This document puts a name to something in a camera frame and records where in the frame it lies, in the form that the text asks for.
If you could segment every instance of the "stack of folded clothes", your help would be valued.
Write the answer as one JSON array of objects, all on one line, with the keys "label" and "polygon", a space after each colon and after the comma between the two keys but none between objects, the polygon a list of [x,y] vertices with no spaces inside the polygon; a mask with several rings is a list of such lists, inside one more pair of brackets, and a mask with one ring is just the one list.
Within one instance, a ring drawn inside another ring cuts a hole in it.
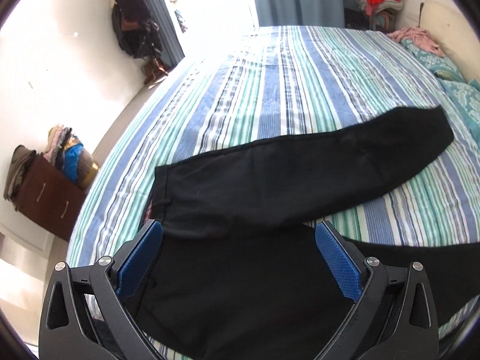
[{"label": "stack of folded clothes", "polygon": [[23,183],[23,178],[36,156],[37,152],[35,150],[29,150],[23,145],[15,148],[11,156],[7,180],[3,190],[3,198],[5,200],[9,202],[14,201]]},{"label": "stack of folded clothes", "polygon": [[80,139],[70,127],[63,125],[50,129],[43,157],[83,190],[92,183],[98,171],[98,164]]}]

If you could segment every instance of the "drawer handle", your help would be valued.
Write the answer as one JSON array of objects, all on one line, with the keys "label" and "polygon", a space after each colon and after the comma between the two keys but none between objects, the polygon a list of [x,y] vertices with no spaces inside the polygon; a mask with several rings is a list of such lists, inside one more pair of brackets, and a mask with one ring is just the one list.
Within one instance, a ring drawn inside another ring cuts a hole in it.
[{"label": "drawer handle", "polygon": [[63,217],[65,216],[67,212],[67,208],[68,208],[68,200],[67,200],[67,204],[65,205],[65,210],[63,210],[63,214],[61,215],[60,219],[63,219]]},{"label": "drawer handle", "polygon": [[38,197],[37,197],[37,202],[39,202],[39,201],[40,201],[40,198],[42,197],[42,193],[43,193],[43,190],[45,189],[45,185],[46,185],[46,184],[43,183],[42,190],[40,191],[40,194],[39,194]]}]

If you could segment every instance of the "black pants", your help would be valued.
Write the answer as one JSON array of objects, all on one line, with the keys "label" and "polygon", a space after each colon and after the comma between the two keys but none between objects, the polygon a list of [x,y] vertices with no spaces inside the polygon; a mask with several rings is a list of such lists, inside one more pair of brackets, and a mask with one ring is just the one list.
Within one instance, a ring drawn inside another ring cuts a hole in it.
[{"label": "black pants", "polygon": [[[351,301],[313,230],[299,224],[384,195],[452,140],[441,108],[397,108],[335,132],[158,167],[151,218],[164,243],[130,311],[148,334],[195,360],[313,359]],[[358,246],[385,264],[424,263],[439,323],[480,293],[478,245]]]}]

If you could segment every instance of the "blue gripper pad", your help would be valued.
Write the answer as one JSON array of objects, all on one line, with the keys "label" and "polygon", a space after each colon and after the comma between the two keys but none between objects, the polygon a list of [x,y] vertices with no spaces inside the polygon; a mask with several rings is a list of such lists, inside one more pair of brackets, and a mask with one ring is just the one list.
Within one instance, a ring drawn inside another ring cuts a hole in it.
[{"label": "blue gripper pad", "polygon": [[154,222],[118,271],[118,285],[115,292],[120,302],[135,295],[150,264],[158,254],[162,238],[162,225]]},{"label": "blue gripper pad", "polygon": [[319,223],[315,228],[315,242],[343,296],[356,302],[362,293],[360,272],[323,223]]}]

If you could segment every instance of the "folded blanket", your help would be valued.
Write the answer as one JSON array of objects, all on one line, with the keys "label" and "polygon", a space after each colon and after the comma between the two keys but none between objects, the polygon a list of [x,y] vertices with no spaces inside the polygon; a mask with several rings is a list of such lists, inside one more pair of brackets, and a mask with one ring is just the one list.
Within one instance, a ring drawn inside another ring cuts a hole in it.
[{"label": "folded blanket", "polygon": [[405,27],[388,34],[388,36],[397,43],[400,43],[402,39],[411,39],[416,47],[440,57],[445,56],[440,46],[435,42],[434,37],[428,30],[424,30],[423,28]]}]

